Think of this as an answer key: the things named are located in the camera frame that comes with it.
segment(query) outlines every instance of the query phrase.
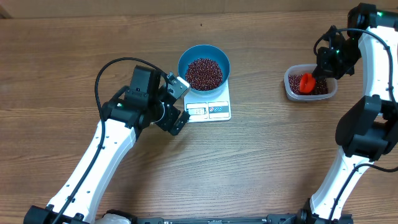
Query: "red object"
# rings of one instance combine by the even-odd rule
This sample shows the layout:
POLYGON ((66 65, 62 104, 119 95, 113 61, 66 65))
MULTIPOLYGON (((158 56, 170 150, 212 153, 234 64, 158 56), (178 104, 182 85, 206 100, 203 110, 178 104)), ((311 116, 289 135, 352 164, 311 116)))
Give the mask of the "red object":
POLYGON ((300 80, 300 92, 305 94, 311 93, 315 88, 316 82, 311 73, 305 73, 300 80))

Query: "beans in container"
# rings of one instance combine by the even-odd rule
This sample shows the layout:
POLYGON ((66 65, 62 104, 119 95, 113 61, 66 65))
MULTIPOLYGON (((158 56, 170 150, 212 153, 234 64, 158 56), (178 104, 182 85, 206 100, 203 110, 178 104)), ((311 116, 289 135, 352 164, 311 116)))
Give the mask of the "beans in container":
POLYGON ((300 81, 303 75, 289 75, 289 85, 293 93, 297 95, 324 95, 329 93, 326 78, 322 78, 315 82, 315 87, 309 94, 300 92, 300 81))
POLYGON ((223 72, 216 61, 199 58, 188 65, 185 79, 195 90, 214 90, 222 84, 223 72))

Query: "clear plastic container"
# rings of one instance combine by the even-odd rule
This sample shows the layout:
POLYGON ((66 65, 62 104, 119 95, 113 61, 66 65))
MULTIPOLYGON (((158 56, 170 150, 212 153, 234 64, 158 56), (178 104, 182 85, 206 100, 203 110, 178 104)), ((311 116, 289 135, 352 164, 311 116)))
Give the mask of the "clear plastic container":
POLYGON ((323 95, 297 95, 292 92, 289 85, 289 75, 302 75, 304 73, 312 73, 317 67, 316 64, 307 65, 295 65, 290 67, 285 73, 285 89, 287 98, 292 101, 313 101, 313 100, 324 100, 331 98, 337 92, 337 80, 334 78, 327 78, 326 84, 328 85, 329 93, 323 95))

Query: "kitchen scale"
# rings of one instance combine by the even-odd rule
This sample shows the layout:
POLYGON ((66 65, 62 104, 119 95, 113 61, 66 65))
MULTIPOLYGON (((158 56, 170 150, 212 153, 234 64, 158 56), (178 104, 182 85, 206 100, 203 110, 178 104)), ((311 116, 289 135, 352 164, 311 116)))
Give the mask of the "kitchen scale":
POLYGON ((231 102, 229 100, 228 81, 219 91, 201 95, 190 91, 184 97, 184 109, 190 115, 188 123, 229 121, 231 102))

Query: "wall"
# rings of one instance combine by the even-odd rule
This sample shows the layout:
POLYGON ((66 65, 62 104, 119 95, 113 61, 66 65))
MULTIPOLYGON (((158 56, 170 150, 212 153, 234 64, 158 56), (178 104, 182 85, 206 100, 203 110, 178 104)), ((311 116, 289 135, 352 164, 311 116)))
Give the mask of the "wall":
MULTIPOLYGON (((357 0, 0 0, 5 17, 82 17, 260 11, 349 10, 357 0)), ((397 0, 368 0, 380 9, 397 9, 397 0)))

